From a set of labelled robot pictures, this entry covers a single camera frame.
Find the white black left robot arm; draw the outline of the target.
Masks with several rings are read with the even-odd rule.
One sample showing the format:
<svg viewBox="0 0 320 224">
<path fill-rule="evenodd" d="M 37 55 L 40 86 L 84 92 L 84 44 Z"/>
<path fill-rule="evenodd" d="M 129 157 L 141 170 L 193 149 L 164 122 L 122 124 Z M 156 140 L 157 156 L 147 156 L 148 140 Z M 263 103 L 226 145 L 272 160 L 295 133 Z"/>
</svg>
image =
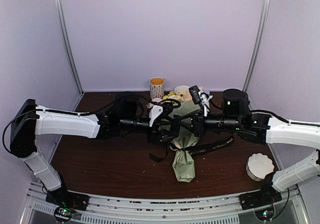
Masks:
<svg viewBox="0 0 320 224">
<path fill-rule="evenodd" d="M 180 101 L 166 99 L 152 105 L 149 115 L 137 116 L 145 97 L 124 93 L 105 106 L 88 112 L 73 112 L 47 108 L 38 105 L 34 99 L 27 99 L 17 115 L 6 125 L 10 131 L 9 145 L 5 150 L 21 159 L 31 172 L 43 183 L 52 197 L 61 206 L 72 201 L 61 174 L 59 174 L 36 145 L 41 135 L 79 136 L 89 139 L 111 139 L 121 131 L 143 132 L 152 142 L 160 141 L 158 127 L 167 113 L 181 106 Z"/>
</svg>

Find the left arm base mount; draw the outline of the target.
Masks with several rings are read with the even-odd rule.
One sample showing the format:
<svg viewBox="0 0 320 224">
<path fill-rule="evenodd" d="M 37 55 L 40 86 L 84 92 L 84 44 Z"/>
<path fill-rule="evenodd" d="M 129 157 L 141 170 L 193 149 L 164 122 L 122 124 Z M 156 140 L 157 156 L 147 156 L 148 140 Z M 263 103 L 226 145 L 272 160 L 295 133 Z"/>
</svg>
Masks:
<svg viewBox="0 0 320 224">
<path fill-rule="evenodd" d="M 58 223 L 70 221 L 77 210 L 86 211 L 90 197 L 86 194 L 68 191 L 64 181 L 60 188 L 53 191 L 48 190 L 45 185 L 42 187 L 46 194 L 46 202 L 57 205 L 53 216 Z"/>
</svg>

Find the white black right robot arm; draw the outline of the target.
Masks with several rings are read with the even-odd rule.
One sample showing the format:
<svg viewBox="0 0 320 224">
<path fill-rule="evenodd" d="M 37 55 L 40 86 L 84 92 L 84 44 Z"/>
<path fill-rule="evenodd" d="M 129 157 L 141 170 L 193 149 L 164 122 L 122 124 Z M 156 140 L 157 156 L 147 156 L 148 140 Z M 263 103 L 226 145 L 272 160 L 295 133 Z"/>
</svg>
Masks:
<svg viewBox="0 0 320 224">
<path fill-rule="evenodd" d="M 314 148 L 305 159 L 280 171 L 267 175 L 265 187 L 256 194 L 260 204 L 268 204 L 277 192 L 319 175 L 319 123 L 284 119 L 271 111 L 250 110 L 249 97 L 239 89 L 222 93 L 221 113 L 209 113 L 210 98 L 197 86 L 189 88 L 192 100 L 201 109 L 181 117 L 174 117 L 173 124 L 202 137 L 206 131 L 236 133 L 242 140 L 257 144 L 292 144 Z"/>
</svg>

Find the cream fake flower bunch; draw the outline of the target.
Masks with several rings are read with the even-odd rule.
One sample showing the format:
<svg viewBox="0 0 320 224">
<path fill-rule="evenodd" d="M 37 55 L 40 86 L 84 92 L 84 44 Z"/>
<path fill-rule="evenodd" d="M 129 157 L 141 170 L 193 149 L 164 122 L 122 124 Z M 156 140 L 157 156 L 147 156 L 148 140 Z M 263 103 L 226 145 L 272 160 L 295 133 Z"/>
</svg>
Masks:
<svg viewBox="0 0 320 224">
<path fill-rule="evenodd" d="M 185 91 L 183 89 L 180 89 L 176 92 L 171 91 L 168 95 L 164 95 L 163 100 L 166 99 L 174 99 L 177 100 L 179 102 L 185 102 L 185 101 L 189 101 L 190 100 L 190 94 L 188 91 Z"/>
</svg>

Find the black printed ribbon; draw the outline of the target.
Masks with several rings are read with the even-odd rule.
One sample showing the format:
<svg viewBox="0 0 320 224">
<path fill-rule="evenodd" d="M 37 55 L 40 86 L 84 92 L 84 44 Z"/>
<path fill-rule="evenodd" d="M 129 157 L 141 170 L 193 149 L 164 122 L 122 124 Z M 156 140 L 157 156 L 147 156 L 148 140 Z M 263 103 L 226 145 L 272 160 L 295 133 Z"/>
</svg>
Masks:
<svg viewBox="0 0 320 224">
<path fill-rule="evenodd" d="M 185 147 L 185 148 L 178 148 L 178 147 L 175 147 L 172 143 L 169 143 L 166 147 L 166 152 L 165 152 L 164 157 L 158 157 L 158 156 L 155 156 L 155 155 L 149 153 L 149 158 L 152 161 L 159 163 L 159 162 L 163 161 L 168 156 L 168 153 L 169 153 L 169 150 L 171 147 L 173 148 L 174 151 L 184 151 L 184 152 L 189 153 L 191 156 L 207 154 L 207 153 L 225 148 L 225 147 L 233 144 L 234 141 L 235 141 L 235 137 L 234 137 L 234 135 L 231 135 L 227 138 L 224 138 L 224 139 L 216 141 L 216 142 L 195 145 L 195 146 L 189 146 L 189 147 Z"/>
</svg>

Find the green wrapping paper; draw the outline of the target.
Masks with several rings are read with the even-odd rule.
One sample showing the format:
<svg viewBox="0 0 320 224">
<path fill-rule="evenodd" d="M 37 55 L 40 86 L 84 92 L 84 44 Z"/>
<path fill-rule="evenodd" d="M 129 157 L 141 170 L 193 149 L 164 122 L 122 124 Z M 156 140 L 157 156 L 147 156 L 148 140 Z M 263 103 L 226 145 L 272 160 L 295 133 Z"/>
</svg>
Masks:
<svg viewBox="0 0 320 224">
<path fill-rule="evenodd" d="M 173 109 L 169 115 L 184 116 L 193 111 L 199 110 L 200 106 L 195 105 L 193 101 L 184 101 L 181 103 L 179 108 Z M 180 182 L 191 182 L 195 178 L 195 162 L 192 156 L 182 150 L 186 147 L 196 146 L 199 137 L 195 137 L 193 133 L 181 127 L 179 130 L 178 138 L 175 138 L 170 143 L 170 150 L 175 152 L 172 168 L 174 170 L 177 181 Z"/>
</svg>

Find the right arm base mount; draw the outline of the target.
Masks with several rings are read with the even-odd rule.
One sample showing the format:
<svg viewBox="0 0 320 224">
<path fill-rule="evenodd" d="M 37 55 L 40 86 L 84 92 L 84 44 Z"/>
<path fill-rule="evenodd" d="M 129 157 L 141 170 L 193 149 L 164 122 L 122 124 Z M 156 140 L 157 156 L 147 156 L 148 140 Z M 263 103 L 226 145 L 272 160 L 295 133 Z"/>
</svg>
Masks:
<svg viewBox="0 0 320 224">
<path fill-rule="evenodd" d="M 263 184 L 260 190 L 241 194 L 239 200 L 242 210 L 254 209 L 256 218 L 267 222 L 274 218 L 274 204 L 282 200 L 282 195 L 271 184 Z"/>
</svg>

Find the white round bowl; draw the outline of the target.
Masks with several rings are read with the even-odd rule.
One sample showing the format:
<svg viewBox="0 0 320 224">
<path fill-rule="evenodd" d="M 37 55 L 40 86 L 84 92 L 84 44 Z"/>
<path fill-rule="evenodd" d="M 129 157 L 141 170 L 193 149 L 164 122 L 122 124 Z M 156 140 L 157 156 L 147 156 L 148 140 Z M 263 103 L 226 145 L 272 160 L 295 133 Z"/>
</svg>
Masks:
<svg viewBox="0 0 320 224">
<path fill-rule="evenodd" d="M 187 85 L 179 85 L 174 88 L 174 92 L 176 95 L 180 95 L 184 92 L 187 93 L 189 91 L 189 88 L 190 86 L 187 86 Z"/>
</svg>

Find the pale pink rose stem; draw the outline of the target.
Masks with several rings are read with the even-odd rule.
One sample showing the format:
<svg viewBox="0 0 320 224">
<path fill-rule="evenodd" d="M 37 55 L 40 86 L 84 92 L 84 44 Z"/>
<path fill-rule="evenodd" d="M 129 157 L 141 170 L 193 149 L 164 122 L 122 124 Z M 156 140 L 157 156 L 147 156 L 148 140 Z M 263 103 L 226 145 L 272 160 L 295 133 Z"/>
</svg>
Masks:
<svg viewBox="0 0 320 224">
<path fill-rule="evenodd" d="M 153 103 L 160 103 L 162 101 L 162 98 L 153 98 L 151 100 L 151 102 L 149 102 L 148 104 L 146 104 L 147 109 L 150 109 L 153 107 Z"/>
</svg>

